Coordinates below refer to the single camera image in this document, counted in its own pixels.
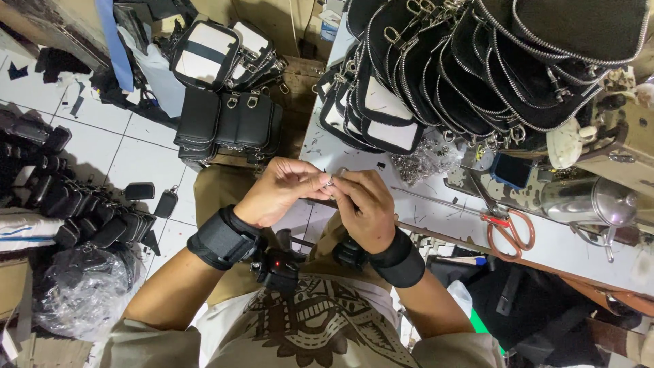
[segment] scissors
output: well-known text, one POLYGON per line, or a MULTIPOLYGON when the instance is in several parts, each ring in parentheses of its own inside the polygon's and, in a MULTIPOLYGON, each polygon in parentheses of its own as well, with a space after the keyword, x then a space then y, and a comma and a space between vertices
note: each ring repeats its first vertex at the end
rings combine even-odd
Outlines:
POLYGON ((489 194, 486 187, 481 183, 481 179, 475 175, 471 169, 466 168, 468 175, 472 178, 472 182, 477 187, 479 194, 486 202, 486 207, 488 207, 490 215, 481 214, 481 219, 488 222, 488 229, 486 232, 486 237, 488 238, 490 248, 497 258, 506 261, 506 262, 515 262, 516 260, 522 258, 523 251, 531 250, 536 243, 536 230, 534 229, 534 223, 525 215, 523 212, 516 211, 513 208, 508 208, 506 211, 500 208, 497 205, 497 202, 489 194), (527 227, 529 228, 529 241, 525 243, 518 235, 518 232, 515 230, 513 225, 513 220, 511 220, 511 215, 516 215, 525 221, 527 227), (502 253, 495 246, 495 242, 492 239, 493 228, 502 234, 502 236, 511 244, 513 249, 515 249, 515 255, 510 255, 507 253, 502 253))

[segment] red scissor handle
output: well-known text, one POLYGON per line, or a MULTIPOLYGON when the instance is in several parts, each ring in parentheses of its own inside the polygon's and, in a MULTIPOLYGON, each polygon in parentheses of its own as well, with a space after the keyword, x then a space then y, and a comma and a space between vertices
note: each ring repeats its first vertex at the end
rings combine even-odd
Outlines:
POLYGON ((524 243, 522 239, 520 239, 520 235, 518 235, 518 232, 515 230, 515 226, 513 225, 513 221, 509 217, 507 219, 508 222, 508 227, 511 230, 511 234, 509 234, 501 225, 497 225, 496 223, 489 223, 488 229, 487 229, 487 238, 489 241, 490 248, 493 250, 493 253, 497 256, 497 258, 506 261, 506 262, 515 262, 516 260, 522 258, 523 256, 523 250, 528 251, 531 250, 534 247, 534 244, 536 243, 536 230, 534 229, 534 224, 531 222, 529 217, 525 215, 524 213, 520 211, 516 211, 513 209, 508 210, 510 215, 516 215, 520 217, 521 219, 525 220, 525 223, 527 224, 527 227, 529 228, 529 241, 527 243, 524 243), (502 253, 497 249, 495 246, 495 242, 492 239, 492 230, 493 228, 497 229, 500 234, 511 244, 513 249, 515 249, 515 255, 510 255, 506 253, 502 253))

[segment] plastic bag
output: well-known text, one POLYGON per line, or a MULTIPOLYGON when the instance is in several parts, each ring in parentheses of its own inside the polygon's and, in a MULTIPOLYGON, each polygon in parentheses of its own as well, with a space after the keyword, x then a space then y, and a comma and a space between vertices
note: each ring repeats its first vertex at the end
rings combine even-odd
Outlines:
POLYGON ((466 286, 459 280, 454 281, 447 287, 447 292, 452 295, 452 298, 463 309, 463 312, 470 318, 472 316, 472 296, 468 293, 466 286))
POLYGON ((421 138, 413 154, 391 155, 390 159, 400 179, 412 187, 432 175, 444 174, 458 166, 465 153, 465 145, 459 149, 454 142, 445 142, 440 133, 434 132, 421 138))
POLYGON ((146 276, 145 266, 127 247, 112 249, 82 246, 54 255, 43 279, 51 286, 34 301, 41 327, 90 342, 106 337, 146 276))

